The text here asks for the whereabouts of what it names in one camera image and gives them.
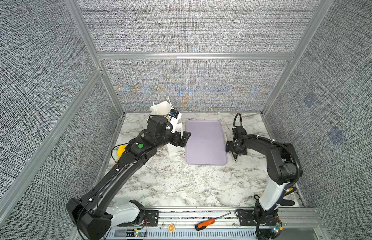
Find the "orange handled screwdriver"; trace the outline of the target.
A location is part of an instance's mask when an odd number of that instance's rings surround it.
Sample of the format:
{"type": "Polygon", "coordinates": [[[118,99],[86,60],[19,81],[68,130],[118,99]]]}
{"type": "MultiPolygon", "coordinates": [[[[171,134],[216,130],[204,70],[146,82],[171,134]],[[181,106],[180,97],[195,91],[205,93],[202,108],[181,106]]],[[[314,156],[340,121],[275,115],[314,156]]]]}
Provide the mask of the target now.
{"type": "Polygon", "coordinates": [[[230,214],[231,213],[227,213],[227,214],[224,214],[224,215],[219,216],[219,217],[216,217],[216,218],[211,218],[211,219],[202,221],[202,222],[200,222],[200,223],[198,223],[198,224],[195,225],[195,229],[198,232],[199,231],[202,231],[202,230],[206,229],[208,226],[213,225],[216,222],[217,219],[224,218],[224,217],[226,217],[226,216],[228,216],[230,214]]]}

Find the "yellow toy shovel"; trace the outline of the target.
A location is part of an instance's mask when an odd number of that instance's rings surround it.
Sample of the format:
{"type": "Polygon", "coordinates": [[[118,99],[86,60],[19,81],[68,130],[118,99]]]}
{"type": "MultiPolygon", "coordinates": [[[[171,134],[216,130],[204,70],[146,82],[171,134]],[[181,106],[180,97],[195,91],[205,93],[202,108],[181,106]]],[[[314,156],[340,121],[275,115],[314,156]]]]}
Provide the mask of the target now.
{"type": "Polygon", "coordinates": [[[120,157],[122,156],[122,154],[125,152],[126,147],[127,147],[127,144],[121,144],[121,145],[117,145],[117,146],[113,147],[113,149],[111,150],[111,158],[115,162],[115,165],[117,166],[117,168],[119,168],[118,161],[119,161],[120,157]],[[117,151],[116,154],[118,156],[118,160],[116,160],[116,158],[114,158],[114,156],[113,156],[113,152],[115,150],[117,151]]]}

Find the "lilac plastic tray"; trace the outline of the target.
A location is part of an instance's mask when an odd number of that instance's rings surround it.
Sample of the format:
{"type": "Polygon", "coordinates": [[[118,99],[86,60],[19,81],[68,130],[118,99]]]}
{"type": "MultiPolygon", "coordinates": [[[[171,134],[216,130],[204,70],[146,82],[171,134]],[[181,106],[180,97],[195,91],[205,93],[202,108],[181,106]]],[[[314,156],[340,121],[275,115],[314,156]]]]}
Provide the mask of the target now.
{"type": "Polygon", "coordinates": [[[223,166],[228,162],[224,131],[217,120],[188,120],[186,131],[192,133],[185,147],[189,165],[223,166]]]}

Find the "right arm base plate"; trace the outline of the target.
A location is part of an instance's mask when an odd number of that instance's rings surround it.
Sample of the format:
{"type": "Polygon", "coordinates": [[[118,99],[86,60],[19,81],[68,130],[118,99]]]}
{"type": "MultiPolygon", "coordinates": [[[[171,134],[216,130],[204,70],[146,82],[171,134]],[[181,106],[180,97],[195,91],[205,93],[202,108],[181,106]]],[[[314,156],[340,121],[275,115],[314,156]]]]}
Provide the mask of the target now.
{"type": "MultiPolygon", "coordinates": [[[[241,226],[256,227],[258,220],[262,217],[262,209],[237,209],[235,215],[238,217],[241,226]]],[[[283,229],[282,221],[278,216],[278,209],[266,215],[260,223],[259,228],[269,228],[269,232],[279,233],[283,229]]]]}

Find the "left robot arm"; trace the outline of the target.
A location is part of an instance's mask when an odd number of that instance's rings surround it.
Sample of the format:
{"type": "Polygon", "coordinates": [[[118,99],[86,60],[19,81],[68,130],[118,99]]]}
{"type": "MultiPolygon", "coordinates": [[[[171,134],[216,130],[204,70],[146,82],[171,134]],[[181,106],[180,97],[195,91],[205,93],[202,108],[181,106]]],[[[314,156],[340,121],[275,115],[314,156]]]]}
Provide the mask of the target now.
{"type": "Polygon", "coordinates": [[[99,240],[111,228],[113,215],[106,210],[127,180],[167,144],[184,148],[190,132],[173,132],[164,116],[150,116],[147,128],[131,139],[115,166],[81,198],[66,204],[81,239],[99,240]]]}

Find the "aluminium front rail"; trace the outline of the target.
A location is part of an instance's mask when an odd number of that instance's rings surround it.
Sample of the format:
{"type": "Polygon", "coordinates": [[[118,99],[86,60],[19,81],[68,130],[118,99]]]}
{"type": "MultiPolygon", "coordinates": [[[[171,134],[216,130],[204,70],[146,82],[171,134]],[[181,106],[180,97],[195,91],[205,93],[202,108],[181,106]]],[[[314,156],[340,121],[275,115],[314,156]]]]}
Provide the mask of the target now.
{"type": "Polygon", "coordinates": [[[146,208],[132,211],[111,207],[112,223],[90,224],[72,234],[76,240],[329,240],[330,234],[313,208],[280,208],[260,225],[253,208],[146,208]]]}

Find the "white paper bag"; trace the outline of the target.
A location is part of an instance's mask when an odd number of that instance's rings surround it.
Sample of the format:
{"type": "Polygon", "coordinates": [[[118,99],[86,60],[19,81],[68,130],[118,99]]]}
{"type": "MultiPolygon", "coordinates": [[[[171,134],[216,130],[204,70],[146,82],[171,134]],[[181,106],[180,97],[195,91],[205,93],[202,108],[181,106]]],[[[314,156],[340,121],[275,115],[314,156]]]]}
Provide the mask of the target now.
{"type": "MultiPolygon", "coordinates": [[[[150,109],[150,114],[151,115],[162,115],[166,117],[169,120],[169,112],[171,109],[175,109],[168,97],[167,101],[163,101],[159,104],[155,104],[154,102],[152,103],[152,106],[149,107],[150,109]]],[[[182,119],[177,125],[176,132],[183,132],[183,125],[182,125],[182,119]]]]}

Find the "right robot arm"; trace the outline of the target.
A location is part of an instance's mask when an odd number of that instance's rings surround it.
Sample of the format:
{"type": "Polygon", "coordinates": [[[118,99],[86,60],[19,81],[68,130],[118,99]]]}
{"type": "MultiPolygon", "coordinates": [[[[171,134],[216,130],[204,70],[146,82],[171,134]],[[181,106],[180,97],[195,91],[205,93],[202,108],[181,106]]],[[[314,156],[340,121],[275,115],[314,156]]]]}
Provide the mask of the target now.
{"type": "Polygon", "coordinates": [[[232,153],[235,159],[247,155],[248,150],[266,156],[269,181],[263,195],[256,200],[255,210],[264,215],[270,214],[279,206],[287,206],[284,196],[303,175],[294,146],[248,134],[243,126],[241,113],[235,115],[232,131],[234,137],[226,143],[226,151],[232,153]]]}

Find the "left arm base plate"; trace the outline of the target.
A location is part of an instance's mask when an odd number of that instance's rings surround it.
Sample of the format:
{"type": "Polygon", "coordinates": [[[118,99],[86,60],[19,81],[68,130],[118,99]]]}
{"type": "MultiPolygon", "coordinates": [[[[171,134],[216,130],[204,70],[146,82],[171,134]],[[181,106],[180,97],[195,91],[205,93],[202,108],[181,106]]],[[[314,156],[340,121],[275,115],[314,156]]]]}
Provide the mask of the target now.
{"type": "Polygon", "coordinates": [[[129,227],[138,227],[143,226],[145,224],[149,227],[157,227],[159,220],[159,211],[158,210],[146,210],[142,213],[138,214],[136,220],[130,223],[126,223],[129,227]]]}

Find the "small orange tag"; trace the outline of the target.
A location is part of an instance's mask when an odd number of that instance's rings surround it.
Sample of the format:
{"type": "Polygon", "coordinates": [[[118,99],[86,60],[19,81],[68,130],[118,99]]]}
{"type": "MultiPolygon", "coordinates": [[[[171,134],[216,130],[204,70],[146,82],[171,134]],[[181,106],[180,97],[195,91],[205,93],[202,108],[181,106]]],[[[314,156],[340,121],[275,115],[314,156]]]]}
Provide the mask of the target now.
{"type": "Polygon", "coordinates": [[[168,226],[168,231],[169,231],[170,233],[172,233],[172,232],[175,231],[175,226],[174,226],[174,224],[171,224],[171,225],[168,226]]]}

